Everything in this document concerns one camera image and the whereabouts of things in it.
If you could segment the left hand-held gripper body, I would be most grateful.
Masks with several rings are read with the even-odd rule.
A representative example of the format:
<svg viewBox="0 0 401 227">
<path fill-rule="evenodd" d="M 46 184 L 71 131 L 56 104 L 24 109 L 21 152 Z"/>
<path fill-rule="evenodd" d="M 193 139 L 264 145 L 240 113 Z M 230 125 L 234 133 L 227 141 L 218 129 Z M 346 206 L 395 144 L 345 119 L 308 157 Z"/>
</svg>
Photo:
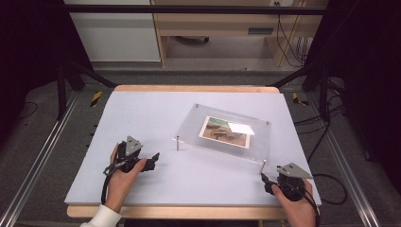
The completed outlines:
<svg viewBox="0 0 401 227">
<path fill-rule="evenodd" d="M 122 172 L 130 172 L 139 162 L 139 153 L 143 145 L 131 136 L 122 141 L 118 147 L 115 157 L 115 166 Z"/>
</svg>

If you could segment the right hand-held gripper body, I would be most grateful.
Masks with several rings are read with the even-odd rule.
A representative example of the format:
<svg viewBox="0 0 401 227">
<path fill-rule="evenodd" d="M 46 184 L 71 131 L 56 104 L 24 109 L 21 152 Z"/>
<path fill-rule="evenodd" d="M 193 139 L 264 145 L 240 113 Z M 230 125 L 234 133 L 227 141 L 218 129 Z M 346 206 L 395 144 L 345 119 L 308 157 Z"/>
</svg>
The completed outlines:
<svg viewBox="0 0 401 227">
<path fill-rule="evenodd" d="M 290 201 L 299 201 L 305 195 L 305 183 L 303 179 L 311 179 L 312 175 L 294 163 L 285 166 L 278 166 L 277 182 L 271 182 L 271 185 L 277 185 Z"/>
</svg>

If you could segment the clear acrylic photo frame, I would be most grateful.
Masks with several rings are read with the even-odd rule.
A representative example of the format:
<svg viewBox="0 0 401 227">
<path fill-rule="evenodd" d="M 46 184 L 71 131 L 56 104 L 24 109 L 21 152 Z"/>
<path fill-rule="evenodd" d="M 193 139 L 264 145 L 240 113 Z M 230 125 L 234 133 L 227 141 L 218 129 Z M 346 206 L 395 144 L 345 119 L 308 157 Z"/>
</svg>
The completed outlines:
<svg viewBox="0 0 401 227">
<path fill-rule="evenodd" d="M 206 116 L 250 125 L 254 131 L 250 146 L 239 148 L 200 138 L 199 133 Z M 209 149 L 261 165 L 259 172 L 262 172 L 270 162 L 270 128 L 269 121 L 195 103 L 175 133 L 174 140 L 177 151 L 183 150 L 186 145 Z"/>
</svg>

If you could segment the person's left hand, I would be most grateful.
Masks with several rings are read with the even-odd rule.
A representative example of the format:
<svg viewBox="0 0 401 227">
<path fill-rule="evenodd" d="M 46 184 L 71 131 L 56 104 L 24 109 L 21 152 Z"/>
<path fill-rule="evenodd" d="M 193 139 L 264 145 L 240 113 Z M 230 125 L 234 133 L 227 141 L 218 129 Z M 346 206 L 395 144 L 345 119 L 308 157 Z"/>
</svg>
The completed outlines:
<svg viewBox="0 0 401 227">
<path fill-rule="evenodd" d="M 141 159 L 128 173 L 122 172 L 120 169 L 113 173 L 108 184 L 105 206 L 115 213 L 121 211 L 125 198 L 130 193 L 133 182 L 144 168 L 146 161 L 146 159 Z"/>
</svg>

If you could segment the person's right hand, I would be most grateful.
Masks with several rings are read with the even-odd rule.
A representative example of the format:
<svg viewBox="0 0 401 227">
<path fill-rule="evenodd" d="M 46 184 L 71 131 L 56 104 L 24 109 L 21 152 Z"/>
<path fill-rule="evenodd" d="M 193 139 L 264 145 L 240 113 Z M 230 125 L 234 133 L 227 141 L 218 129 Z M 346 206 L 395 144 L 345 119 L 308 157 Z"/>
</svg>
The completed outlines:
<svg viewBox="0 0 401 227">
<path fill-rule="evenodd" d="M 285 210 L 290 227 L 316 227 L 316 213 L 307 199 L 290 201 L 275 184 L 271 190 Z"/>
</svg>

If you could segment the wooden table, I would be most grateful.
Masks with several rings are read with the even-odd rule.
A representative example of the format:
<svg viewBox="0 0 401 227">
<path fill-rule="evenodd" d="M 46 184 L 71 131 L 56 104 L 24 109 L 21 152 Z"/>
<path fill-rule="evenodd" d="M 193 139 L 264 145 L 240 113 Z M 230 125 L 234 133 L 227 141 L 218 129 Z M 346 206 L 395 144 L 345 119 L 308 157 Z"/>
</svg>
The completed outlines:
<svg viewBox="0 0 401 227">
<path fill-rule="evenodd" d="M 122 92 L 190 92 L 190 93 L 269 93 L 281 94 L 274 87 L 251 86 L 171 86 L 171 85 L 119 85 L 114 91 Z M 71 218 L 88 218 L 96 212 L 98 204 L 68 204 Z M 213 205 L 147 205 L 125 204 L 125 218 L 139 219 L 281 219 L 285 212 L 275 206 L 213 206 Z"/>
</svg>

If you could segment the printed photo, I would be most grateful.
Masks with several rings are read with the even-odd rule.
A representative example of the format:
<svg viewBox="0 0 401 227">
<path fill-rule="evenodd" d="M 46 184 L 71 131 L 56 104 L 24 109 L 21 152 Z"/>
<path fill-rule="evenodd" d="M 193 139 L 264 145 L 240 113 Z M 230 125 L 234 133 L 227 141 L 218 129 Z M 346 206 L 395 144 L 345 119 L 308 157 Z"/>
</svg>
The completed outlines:
<svg viewBox="0 0 401 227">
<path fill-rule="evenodd" d="M 230 146 L 248 148 L 254 131 L 250 125 L 206 116 L 199 137 Z"/>
</svg>

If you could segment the black metal stand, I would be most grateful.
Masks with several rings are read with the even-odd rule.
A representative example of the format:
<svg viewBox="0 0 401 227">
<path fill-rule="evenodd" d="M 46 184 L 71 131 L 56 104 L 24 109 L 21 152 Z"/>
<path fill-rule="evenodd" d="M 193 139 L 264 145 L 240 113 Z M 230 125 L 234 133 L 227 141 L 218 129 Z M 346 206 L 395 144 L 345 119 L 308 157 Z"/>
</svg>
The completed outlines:
<svg viewBox="0 0 401 227">
<path fill-rule="evenodd" d="M 81 74 L 86 75 L 109 88 L 115 88 L 117 86 L 117 83 L 103 78 L 93 69 L 89 69 L 88 67 L 85 67 L 75 61 L 62 62 L 57 69 L 59 101 L 59 113 L 57 117 L 58 120 L 62 119 L 62 117 L 66 114 L 67 109 L 65 82 L 68 81 L 74 91 L 81 91 L 84 88 L 84 82 L 80 77 Z"/>
<path fill-rule="evenodd" d="M 319 114 L 322 116 L 325 122 L 328 122 L 330 119 L 327 100 L 329 75 L 323 63 L 318 63 L 314 61 L 302 67 L 301 69 L 291 73 L 289 76 L 274 82 L 270 85 L 270 87 L 281 88 L 285 84 L 301 76 L 306 76 L 306 79 L 302 84 L 302 88 L 306 92 L 310 92 L 317 85 L 320 85 Z"/>
</svg>

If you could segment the white cabinet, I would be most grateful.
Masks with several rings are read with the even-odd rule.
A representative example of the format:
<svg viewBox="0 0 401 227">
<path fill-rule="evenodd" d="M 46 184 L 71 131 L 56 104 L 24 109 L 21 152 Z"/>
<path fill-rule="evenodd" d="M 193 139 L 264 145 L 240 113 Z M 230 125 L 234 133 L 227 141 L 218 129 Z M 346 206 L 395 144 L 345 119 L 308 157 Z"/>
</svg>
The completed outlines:
<svg viewBox="0 0 401 227">
<path fill-rule="evenodd" d="M 71 13 L 91 62 L 159 61 L 151 13 Z"/>
</svg>

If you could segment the grey footrest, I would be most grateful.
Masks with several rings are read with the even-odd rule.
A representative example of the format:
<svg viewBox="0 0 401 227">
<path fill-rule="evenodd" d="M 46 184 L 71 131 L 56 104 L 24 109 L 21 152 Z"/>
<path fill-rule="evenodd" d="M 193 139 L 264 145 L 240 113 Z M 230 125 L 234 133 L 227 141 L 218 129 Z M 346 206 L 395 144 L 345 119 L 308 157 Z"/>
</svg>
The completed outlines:
<svg viewBox="0 0 401 227">
<path fill-rule="evenodd" d="M 210 37 L 176 36 L 175 39 L 181 44 L 207 44 L 210 41 Z"/>
</svg>

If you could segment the black curtain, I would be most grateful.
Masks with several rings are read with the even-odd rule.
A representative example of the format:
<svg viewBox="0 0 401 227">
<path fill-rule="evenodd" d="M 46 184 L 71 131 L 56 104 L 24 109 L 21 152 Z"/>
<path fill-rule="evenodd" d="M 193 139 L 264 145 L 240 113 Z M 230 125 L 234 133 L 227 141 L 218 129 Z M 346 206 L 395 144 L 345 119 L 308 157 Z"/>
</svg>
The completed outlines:
<svg viewBox="0 0 401 227">
<path fill-rule="evenodd" d="M 368 150 L 401 194 L 401 0 L 328 0 L 307 62 L 345 85 Z"/>
<path fill-rule="evenodd" d="M 0 0 L 0 146 L 27 94 L 56 79 L 61 58 L 92 67 L 64 0 Z"/>
</svg>

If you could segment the black horizontal metal bar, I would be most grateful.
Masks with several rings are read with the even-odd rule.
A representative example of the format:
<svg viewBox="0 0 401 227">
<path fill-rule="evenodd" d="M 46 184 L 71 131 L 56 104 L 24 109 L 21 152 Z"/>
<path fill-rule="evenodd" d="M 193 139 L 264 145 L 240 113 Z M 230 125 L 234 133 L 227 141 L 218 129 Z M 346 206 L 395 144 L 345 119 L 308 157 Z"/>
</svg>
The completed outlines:
<svg viewBox="0 0 401 227">
<path fill-rule="evenodd" d="M 277 14 L 325 15 L 326 8 L 224 7 L 224 6 L 141 6 L 141 5 L 65 5 L 68 12 L 82 13 L 188 13 L 188 14 Z"/>
</svg>

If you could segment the wooden desk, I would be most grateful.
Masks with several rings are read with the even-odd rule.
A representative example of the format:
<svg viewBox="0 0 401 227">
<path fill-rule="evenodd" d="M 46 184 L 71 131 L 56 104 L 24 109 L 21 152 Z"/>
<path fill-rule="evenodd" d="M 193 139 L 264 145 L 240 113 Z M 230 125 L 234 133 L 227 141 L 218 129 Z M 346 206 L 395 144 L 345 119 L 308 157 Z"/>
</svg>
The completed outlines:
<svg viewBox="0 0 401 227">
<path fill-rule="evenodd" d="M 240 6 L 240 7 L 318 7 L 329 0 L 150 0 L 153 6 Z M 262 15 L 262 14 L 188 14 L 156 13 L 158 35 L 215 37 L 256 36 L 266 39 L 274 63 L 281 66 L 295 51 L 291 47 L 297 38 L 314 38 L 321 22 L 320 15 Z M 273 27 L 271 35 L 249 35 L 249 27 Z"/>
</svg>

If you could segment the aluminium floor rail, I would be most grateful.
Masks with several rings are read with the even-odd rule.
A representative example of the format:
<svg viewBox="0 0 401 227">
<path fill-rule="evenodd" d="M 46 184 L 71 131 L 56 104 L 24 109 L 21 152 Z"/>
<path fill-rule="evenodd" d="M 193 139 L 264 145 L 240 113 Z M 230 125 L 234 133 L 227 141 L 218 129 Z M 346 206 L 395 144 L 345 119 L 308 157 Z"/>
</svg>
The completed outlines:
<svg viewBox="0 0 401 227">
<path fill-rule="evenodd" d="M 13 225 L 16 223 L 17 218 L 21 214 L 27 199 L 29 198 L 36 182 L 40 178 L 45 164 L 52 154 L 53 149 L 56 146 L 61 133 L 69 120 L 71 112 L 73 112 L 76 106 L 78 97 L 78 92 L 73 92 L 70 95 L 70 98 L 65 109 L 62 111 L 60 118 L 55 121 L 55 124 L 51 132 L 46 137 L 46 140 L 37 157 L 35 158 L 34 163 L 30 167 L 7 210 L 0 218 L 0 227 L 13 227 Z"/>
<path fill-rule="evenodd" d="M 338 95 L 328 98 L 328 111 L 329 121 L 319 121 L 321 142 L 307 154 L 323 200 L 322 219 L 333 219 L 338 225 L 380 227 L 357 174 L 363 169 L 364 154 Z"/>
</svg>

